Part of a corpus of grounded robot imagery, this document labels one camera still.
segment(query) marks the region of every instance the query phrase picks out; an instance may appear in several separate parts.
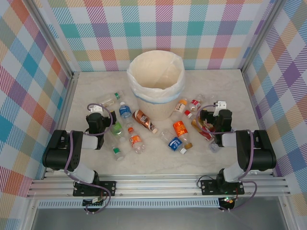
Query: floor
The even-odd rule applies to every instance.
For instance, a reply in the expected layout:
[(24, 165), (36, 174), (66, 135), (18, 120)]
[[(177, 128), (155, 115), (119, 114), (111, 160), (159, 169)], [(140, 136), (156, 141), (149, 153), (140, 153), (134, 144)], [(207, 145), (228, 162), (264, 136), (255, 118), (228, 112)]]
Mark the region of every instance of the floor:
[(286, 230), (288, 228), (277, 197), (256, 197), (248, 205), (230, 213), (222, 213), (217, 208), (107, 208), (97, 215), (88, 216), (82, 209), (38, 209), (32, 230), (42, 229)]
[[(88, 124), (85, 120), (89, 103), (97, 103), (97, 98), (105, 93), (123, 90), (125, 101), (134, 111), (138, 108), (136, 98), (129, 88), (126, 72), (82, 72), (73, 98), (66, 130), (85, 131)], [(209, 97), (215, 95), (217, 100), (226, 100), (227, 108), (233, 112), (232, 127), (236, 130), (258, 129), (253, 108), (248, 97), (240, 70), (187, 70), (186, 87), (182, 96), (193, 99), (202, 93)], [(119, 117), (119, 104), (113, 109)], [(159, 136), (152, 134), (139, 124), (134, 129), (144, 141), (146, 151), (138, 155), (128, 142), (120, 145), (126, 154), (122, 161), (115, 161), (113, 153), (103, 146), (100, 150), (82, 150), (81, 162), (99, 174), (186, 174), (186, 173), (217, 173), (221, 168), (228, 167), (236, 161), (235, 148), (223, 148), (213, 154), (206, 141), (184, 117), (183, 121), (192, 139), (193, 148), (182, 155), (173, 152), (164, 144)], [(172, 128), (170, 119), (153, 122), (161, 131)]]

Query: metal rail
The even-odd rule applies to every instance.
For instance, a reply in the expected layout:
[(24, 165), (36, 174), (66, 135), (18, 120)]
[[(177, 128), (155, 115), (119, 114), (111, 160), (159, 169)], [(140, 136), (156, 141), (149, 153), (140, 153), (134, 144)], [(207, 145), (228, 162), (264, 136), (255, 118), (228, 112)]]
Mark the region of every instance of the metal rail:
[[(121, 198), (197, 198), (204, 197), (196, 182), (200, 174), (175, 175), (101, 175), (100, 180), (117, 181), (113, 199)], [(271, 172), (249, 175), (246, 180), (253, 180), (258, 185), (256, 196), (289, 196), (290, 191), (283, 177), (274, 177)], [(53, 175), (47, 171), (43, 180), (34, 180), (28, 193), (31, 199), (76, 198), (72, 196), (73, 181), (65, 175)], [(245, 194), (249, 197), (254, 192), (254, 185), (244, 184)], [(224, 197), (210, 195), (206, 197)]]

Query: trash bin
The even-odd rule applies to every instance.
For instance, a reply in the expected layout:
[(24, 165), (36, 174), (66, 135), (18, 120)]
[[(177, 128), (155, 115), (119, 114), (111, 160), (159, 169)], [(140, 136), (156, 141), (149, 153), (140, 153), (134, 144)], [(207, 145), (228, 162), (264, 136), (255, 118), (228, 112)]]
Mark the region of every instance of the trash bin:
[(181, 57), (162, 50), (148, 51), (130, 63), (127, 75), (140, 109), (151, 120), (170, 117), (185, 86)]

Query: plaid backdrop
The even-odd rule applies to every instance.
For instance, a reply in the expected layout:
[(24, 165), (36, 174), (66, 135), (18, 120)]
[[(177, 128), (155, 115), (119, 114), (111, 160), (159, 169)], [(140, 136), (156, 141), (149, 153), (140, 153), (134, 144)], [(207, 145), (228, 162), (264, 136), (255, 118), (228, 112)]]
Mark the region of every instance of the plaid backdrop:
[[(186, 69), (237, 69), (274, 2), (36, 0), (72, 69), (72, 58), (40, 1), (48, 1), (53, 23), (59, 24), (81, 71), (126, 70), (136, 56), (153, 49), (181, 56)], [(259, 13), (263, 4), (268, 6), (264, 16)]]
[(21, 0), (0, 0), (0, 230), (14, 230), (68, 77)]
[(277, 155), (277, 171), (307, 226), (307, 1), (288, 0), (246, 80), (261, 128)]

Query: marble surface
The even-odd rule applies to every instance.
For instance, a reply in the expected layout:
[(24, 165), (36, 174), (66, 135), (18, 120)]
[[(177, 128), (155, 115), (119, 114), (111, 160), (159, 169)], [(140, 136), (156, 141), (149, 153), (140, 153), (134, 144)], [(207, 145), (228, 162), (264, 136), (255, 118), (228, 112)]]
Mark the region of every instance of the marble surface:
[[(126, 72), (82, 72), (66, 125), (66, 130), (88, 128), (85, 116), (86, 106), (97, 103), (97, 98), (106, 94), (123, 90), (125, 102), (132, 111), (138, 108), (136, 98), (129, 88)], [(227, 108), (233, 112), (232, 127), (234, 129), (258, 129), (257, 121), (248, 97), (241, 72), (239, 70), (188, 70), (186, 71), (186, 87), (182, 96), (193, 99), (197, 94), (215, 95), (217, 100), (226, 100)], [(119, 104), (110, 109), (119, 117)], [(220, 169), (232, 165), (236, 161), (235, 148), (222, 148), (218, 153), (208, 149), (206, 141), (184, 116), (183, 121), (190, 133), (193, 148), (182, 155), (173, 152), (160, 140), (159, 134), (152, 134), (141, 125), (134, 123), (144, 141), (146, 151), (138, 155), (130, 147), (128, 141), (121, 144), (121, 151), (126, 154), (123, 161), (115, 161), (113, 153), (107, 146), (100, 150), (82, 150), (81, 162), (99, 174), (186, 174), (186, 173), (217, 173)], [(173, 130), (170, 119), (153, 122), (159, 129)]]

